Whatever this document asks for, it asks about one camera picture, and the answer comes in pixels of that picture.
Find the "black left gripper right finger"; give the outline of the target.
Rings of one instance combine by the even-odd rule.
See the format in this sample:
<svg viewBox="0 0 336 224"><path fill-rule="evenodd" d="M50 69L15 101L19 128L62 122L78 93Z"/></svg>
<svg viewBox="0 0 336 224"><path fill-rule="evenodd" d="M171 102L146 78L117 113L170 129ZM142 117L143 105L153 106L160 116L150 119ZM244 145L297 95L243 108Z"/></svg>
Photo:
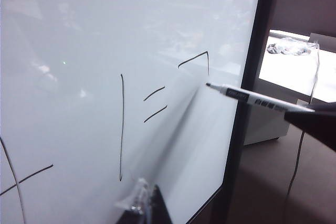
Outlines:
<svg viewBox="0 0 336 224"><path fill-rule="evenodd" d="M151 192L148 223L171 224L171 217L158 185L154 185Z"/></svg>

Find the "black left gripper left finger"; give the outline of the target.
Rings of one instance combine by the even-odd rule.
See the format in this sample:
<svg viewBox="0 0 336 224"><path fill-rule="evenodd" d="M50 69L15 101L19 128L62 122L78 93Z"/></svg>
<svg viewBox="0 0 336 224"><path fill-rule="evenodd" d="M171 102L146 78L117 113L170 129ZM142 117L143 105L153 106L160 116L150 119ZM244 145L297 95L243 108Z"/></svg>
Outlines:
<svg viewBox="0 0 336 224"><path fill-rule="evenodd" d="M151 223L151 191L148 182L139 178L131 192L115 206L123 210L117 223Z"/></svg>

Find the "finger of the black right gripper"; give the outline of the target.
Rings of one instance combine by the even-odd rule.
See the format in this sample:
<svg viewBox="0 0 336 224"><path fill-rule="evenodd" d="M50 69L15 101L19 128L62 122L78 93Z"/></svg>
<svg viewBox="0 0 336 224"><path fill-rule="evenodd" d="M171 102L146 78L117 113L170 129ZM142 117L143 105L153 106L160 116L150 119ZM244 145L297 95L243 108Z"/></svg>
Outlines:
<svg viewBox="0 0 336 224"><path fill-rule="evenodd" d="M335 152L335 110L286 112L284 119Z"/></svg>
<svg viewBox="0 0 336 224"><path fill-rule="evenodd" d="M335 111L336 102L308 104L306 105L306 108L309 108L315 111Z"/></svg>

